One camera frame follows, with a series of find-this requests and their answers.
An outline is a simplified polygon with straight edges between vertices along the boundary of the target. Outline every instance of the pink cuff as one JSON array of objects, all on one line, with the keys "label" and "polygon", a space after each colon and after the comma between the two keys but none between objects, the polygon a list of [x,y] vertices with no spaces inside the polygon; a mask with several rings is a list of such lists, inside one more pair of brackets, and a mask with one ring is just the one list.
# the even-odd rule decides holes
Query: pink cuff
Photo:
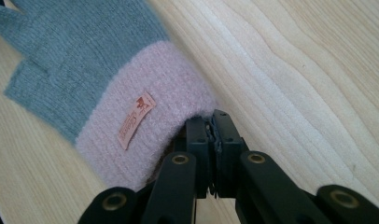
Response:
[{"label": "pink cuff", "polygon": [[[119,129],[144,91],[157,105],[124,150]],[[215,108],[215,98],[184,56],[170,42],[157,42],[119,70],[79,134],[76,147],[109,187],[139,190],[185,120],[211,117]]]}]

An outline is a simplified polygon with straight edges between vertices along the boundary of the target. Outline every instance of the fabric label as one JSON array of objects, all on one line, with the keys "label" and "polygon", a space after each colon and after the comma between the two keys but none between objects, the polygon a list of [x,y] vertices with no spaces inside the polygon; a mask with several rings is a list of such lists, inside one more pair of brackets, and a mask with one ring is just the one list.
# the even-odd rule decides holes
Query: fabric label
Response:
[{"label": "fabric label", "polygon": [[129,142],[141,120],[156,105],[155,101],[146,91],[133,104],[118,134],[119,143],[124,150],[128,149]]}]

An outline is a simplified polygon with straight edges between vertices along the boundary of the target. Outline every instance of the knit fabric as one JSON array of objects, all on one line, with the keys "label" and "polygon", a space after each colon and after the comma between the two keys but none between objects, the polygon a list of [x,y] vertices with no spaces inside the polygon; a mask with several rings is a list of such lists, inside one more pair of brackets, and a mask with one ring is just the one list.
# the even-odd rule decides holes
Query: knit fabric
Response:
[{"label": "knit fabric", "polygon": [[5,94],[72,143],[119,68],[167,39],[143,1],[13,2],[22,13],[0,6],[0,35],[26,60]]},{"label": "knit fabric", "polygon": [[[207,85],[138,0],[15,0],[0,35],[25,59],[5,94],[50,123],[109,187],[138,190],[186,119],[216,106]],[[157,105],[129,147],[119,128],[148,92]]]}]

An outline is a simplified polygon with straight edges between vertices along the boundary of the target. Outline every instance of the bolt hole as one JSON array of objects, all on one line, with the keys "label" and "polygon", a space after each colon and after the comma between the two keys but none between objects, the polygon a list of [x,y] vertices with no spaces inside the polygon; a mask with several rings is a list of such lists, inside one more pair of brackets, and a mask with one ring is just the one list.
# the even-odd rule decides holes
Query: bolt hole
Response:
[{"label": "bolt hole", "polygon": [[357,208],[359,206],[358,200],[352,195],[341,190],[333,190],[330,197],[340,206],[345,208]]},{"label": "bolt hole", "polygon": [[256,153],[248,155],[247,159],[251,162],[254,162],[254,163],[264,163],[265,162],[265,158],[259,154],[256,154]]},{"label": "bolt hole", "polygon": [[126,204],[126,196],[120,192],[114,192],[103,200],[103,208],[106,211],[115,211]]},{"label": "bolt hole", "polygon": [[177,165],[185,164],[189,161],[190,159],[184,155],[177,155],[172,158],[172,162]]}]

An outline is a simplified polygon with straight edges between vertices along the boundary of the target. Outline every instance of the wooden table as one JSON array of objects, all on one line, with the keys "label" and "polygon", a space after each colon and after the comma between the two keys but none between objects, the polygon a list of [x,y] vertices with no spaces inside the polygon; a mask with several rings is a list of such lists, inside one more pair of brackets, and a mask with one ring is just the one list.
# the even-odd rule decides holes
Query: wooden table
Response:
[{"label": "wooden table", "polygon": [[[347,186],[379,206],[379,2],[150,0],[251,149],[299,187]],[[3,90],[21,55],[0,37],[0,213],[75,223],[105,189],[57,132]],[[197,223],[238,223],[233,200]]]}]

